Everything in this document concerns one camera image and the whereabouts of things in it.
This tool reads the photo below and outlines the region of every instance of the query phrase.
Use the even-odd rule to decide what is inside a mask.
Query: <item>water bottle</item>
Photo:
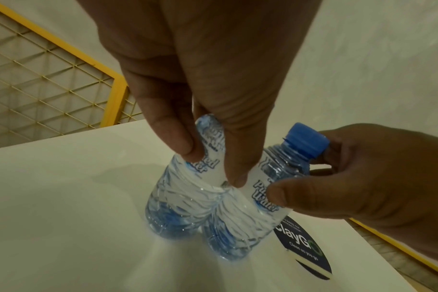
[[[150,228],[165,238],[193,235],[227,192],[222,162],[225,140],[222,125],[212,115],[196,122],[205,148],[198,163],[188,163],[175,154],[155,185],[145,216]]]
[[[211,249],[229,260],[245,257],[290,213],[269,202],[267,187],[274,181],[308,175],[309,160],[329,143],[322,134],[297,123],[282,144],[266,148],[245,186],[228,192],[202,225]]]

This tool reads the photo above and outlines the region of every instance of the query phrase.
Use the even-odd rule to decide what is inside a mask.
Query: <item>table surface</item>
[[[145,203],[172,154],[145,121],[0,149],[0,292],[321,291],[272,239],[230,263],[200,235],[151,233]],[[341,291],[414,291],[346,222],[291,217]]]

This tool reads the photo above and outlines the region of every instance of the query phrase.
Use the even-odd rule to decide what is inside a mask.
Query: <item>metal grid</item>
[[[362,226],[346,220],[397,271],[438,292],[438,273]]]
[[[129,93],[128,98],[124,101],[124,107],[121,112],[119,124],[129,123],[145,119],[142,110],[136,103],[134,95]]]
[[[98,128],[113,81],[0,13],[0,147]]]

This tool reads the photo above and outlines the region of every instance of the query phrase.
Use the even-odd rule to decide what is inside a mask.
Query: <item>blue bottle cap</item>
[[[302,123],[296,123],[284,140],[288,146],[309,159],[319,157],[330,144],[327,137]]]

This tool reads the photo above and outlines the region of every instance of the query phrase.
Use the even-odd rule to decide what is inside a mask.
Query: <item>circular sticker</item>
[[[287,250],[296,253],[305,260],[308,260],[331,273],[330,263],[321,248],[315,243],[315,240],[298,223],[296,223],[296,221],[287,216],[273,230],[273,232],[275,232],[278,239]],[[297,259],[296,261],[312,275],[323,280],[329,279]]]

